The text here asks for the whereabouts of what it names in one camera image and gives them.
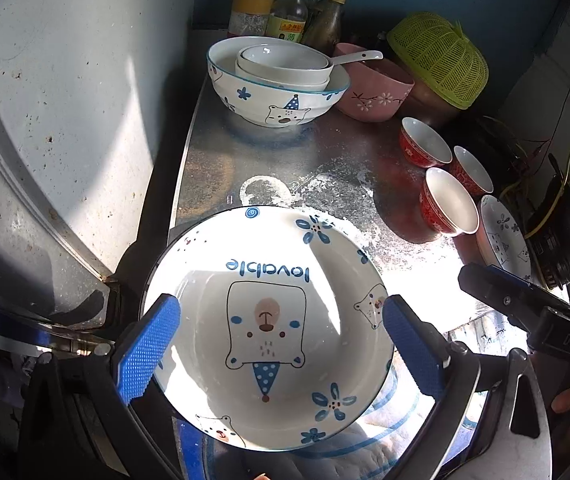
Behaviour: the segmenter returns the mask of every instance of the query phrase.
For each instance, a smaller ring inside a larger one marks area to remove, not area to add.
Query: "plate with bear pattern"
[[[154,372],[196,428],[243,449],[291,450],[346,428],[376,397],[394,346],[388,291],[329,216],[276,206],[197,224],[156,263],[143,298],[180,302]]]

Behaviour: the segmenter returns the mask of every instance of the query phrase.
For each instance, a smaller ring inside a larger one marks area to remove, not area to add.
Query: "red bowl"
[[[478,230],[476,204],[465,187],[447,171],[429,168],[420,190],[420,212],[428,227],[445,236]]]
[[[400,145],[404,156],[420,168],[444,166],[451,162],[451,150],[430,126],[411,117],[402,120]]]
[[[454,146],[454,161],[449,173],[456,177],[471,196],[482,196],[494,192],[494,183],[475,156],[461,146]]]

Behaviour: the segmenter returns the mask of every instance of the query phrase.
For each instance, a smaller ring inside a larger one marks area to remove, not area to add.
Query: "blue flower pattern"
[[[332,401],[325,397],[320,392],[312,393],[312,400],[318,406],[322,406],[323,408],[327,408],[326,410],[320,410],[316,413],[314,417],[316,422],[320,422],[321,420],[325,420],[329,412],[334,410],[334,417],[336,420],[345,420],[345,414],[340,410],[340,406],[351,406],[354,402],[356,402],[356,396],[349,396],[340,398],[340,393],[338,392],[338,384],[332,383],[330,386],[330,393],[332,394]]]
[[[309,218],[312,221],[311,223],[309,223],[307,220],[301,220],[301,219],[296,220],[296,225],[298,227],[300,227],[301,229],[309,230],[308,233],[305,233],[305,235],[303,235],[303,242],[306,244],[311,242],[312,239],[314,238],[314,233],[318,234],[318,237],[320,238],[323,244],[328,244],[329,242],[331,242],[331,240],[329,240],[329,237],[321,231],[321,228],[331,229],[332,226],[327,222],[320,221],[318,218],[314,216],[310,215]]]
[[[365,251],[363,251],[362,249],[357,250],[356,253],[358,254],[358,256],[360,256],[361,264],[365,265],[369,261],[369,258],[365,254]]]
[[[244,99],[245,101],[247,101],[248,97],[251,97],[252,95],[247,91],[247,87],[243,86],[242,90],[238,89],[236,90],[238,92],[238,97],[241,99]]]
[[[325,436],[324,431],[318,431],[318,428],[311,428],[309,431],[301,431],[302,439],[301,444],[309,444],[310,442],[320,442],[322,437]]]

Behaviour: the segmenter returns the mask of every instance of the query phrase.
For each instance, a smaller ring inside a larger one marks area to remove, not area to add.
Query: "black cable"
[[[561,122],[561,118],[562,118],[562,113],[564,112],[564,107],[567,104],[567,99],[569,99],[570,96],[570,85],[569,85],[569,90],[567,91],[567,95],[565,96],[564,101],[562,102],[562,107],[561,107],[561,112],[558,114],[558,120],[556,121],[556,126],[554,127],[554,132],[552,133],[552,136],[547,139],[545,142],[548,142],[547,144],[547,148],[545,150],[545,153],[543,153],[543,156],[540,158],[540,164],[538,165],[538,167],[536,168],[536,171],[532,174],[530,174],[529,176],[532,177],[535,174],[537,174],[540,171],[540,168],[543,167],[543,163],[545,161],[545,158],[547,156],[547,153],[549,152],[549,148],[552,145],[552,142],[554,142],[554,137],[556,136],[556,131],[558,130],[558,124],[560,124]]]

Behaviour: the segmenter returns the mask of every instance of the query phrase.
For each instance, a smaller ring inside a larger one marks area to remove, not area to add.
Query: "stainless steel counter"
[[[458,288],[450,238],[424,224],[424,170],[398,147],[399,120],[361,123],[332,109],[302,126],[263,128],[229,111],[207,79],[178,176],[170,241],[211,214],[280,205],[335,217],[372,259],[391,294],[447,332],[488,308]]]

